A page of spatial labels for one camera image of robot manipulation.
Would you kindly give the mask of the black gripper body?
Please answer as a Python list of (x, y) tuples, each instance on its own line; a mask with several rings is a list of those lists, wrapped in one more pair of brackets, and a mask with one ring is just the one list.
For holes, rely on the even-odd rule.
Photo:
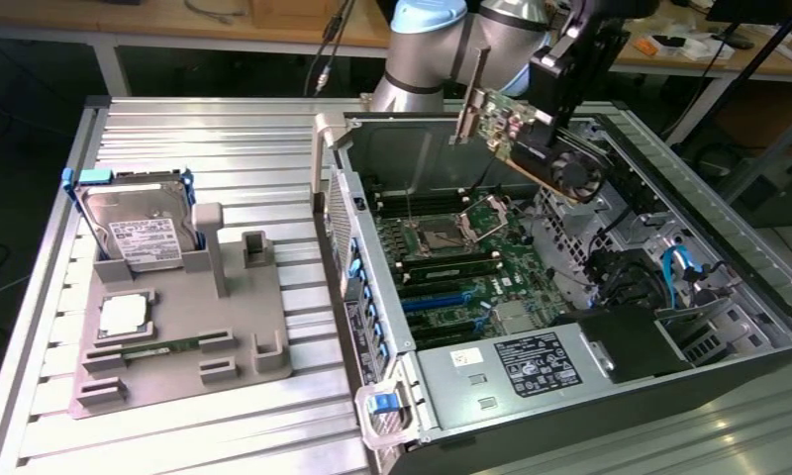
[(658, 0), (572, 0), (562, 31), (582, 32), (589, 26), (609, 20), (636, 20), (657, 10)]

